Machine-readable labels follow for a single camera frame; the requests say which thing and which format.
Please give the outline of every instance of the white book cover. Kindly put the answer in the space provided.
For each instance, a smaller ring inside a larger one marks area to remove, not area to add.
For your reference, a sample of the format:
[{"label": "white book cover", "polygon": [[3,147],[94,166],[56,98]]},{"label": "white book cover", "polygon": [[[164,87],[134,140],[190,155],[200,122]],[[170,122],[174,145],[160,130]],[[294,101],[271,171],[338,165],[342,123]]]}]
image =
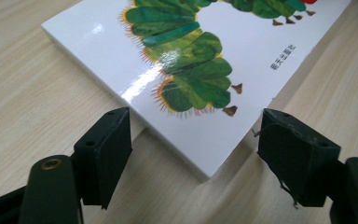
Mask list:
[{"label": "white book cover", "polygon": [[46,33],[211,177],[350,0],[84,0]]}]

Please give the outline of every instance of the metal screw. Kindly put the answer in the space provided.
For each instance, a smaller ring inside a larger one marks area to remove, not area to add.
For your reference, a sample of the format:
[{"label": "metal screw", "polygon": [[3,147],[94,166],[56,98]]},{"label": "metal screw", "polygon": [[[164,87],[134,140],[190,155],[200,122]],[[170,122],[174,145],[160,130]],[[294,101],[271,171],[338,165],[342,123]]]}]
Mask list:
[{"label": "metal screw", "polygon": [[59,167],[61,164],[62,164],[61,159],[53,158],[53,159],[43,162],[41,165],[41,168],[42,168],[42,170],[52,170],[52,169]]}]

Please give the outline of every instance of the table surface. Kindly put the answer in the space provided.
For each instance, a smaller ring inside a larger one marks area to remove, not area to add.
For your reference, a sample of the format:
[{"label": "table surface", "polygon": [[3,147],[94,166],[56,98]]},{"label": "table surface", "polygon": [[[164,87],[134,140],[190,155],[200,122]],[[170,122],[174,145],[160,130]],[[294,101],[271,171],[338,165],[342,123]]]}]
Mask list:
[{"label": "table surface", "polygon": [[[70,155],[106,111],[123,104],[71,60],[40,24],[78,0],[0,0],[0,196],[26,185],[31,166]],[[358,157],[358,0],[269,106],[301,119]],[[323,208],[295,209],[248,134],[212,179],[199,182],[131,117],[133,152],[107,211],[86,223],[329,223]]]}]

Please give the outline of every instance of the book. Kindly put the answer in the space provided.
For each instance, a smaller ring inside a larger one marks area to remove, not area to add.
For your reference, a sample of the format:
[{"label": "book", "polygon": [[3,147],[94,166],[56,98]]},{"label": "book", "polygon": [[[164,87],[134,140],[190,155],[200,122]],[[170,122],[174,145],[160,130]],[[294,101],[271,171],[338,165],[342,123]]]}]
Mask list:
[{"label": "book", "polygon": [[42,28],[208,179],[350,0],[247,2],[84,0]]}]

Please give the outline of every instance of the book cover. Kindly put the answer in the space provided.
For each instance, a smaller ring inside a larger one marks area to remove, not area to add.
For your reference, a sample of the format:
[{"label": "book cover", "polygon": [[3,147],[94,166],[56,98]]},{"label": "book cover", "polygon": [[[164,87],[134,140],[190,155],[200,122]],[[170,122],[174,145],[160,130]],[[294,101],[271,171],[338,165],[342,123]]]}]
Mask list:
[{"label": "book cover", "polygon": [[42,24],[211,177],[350,0],[84,0]]}]

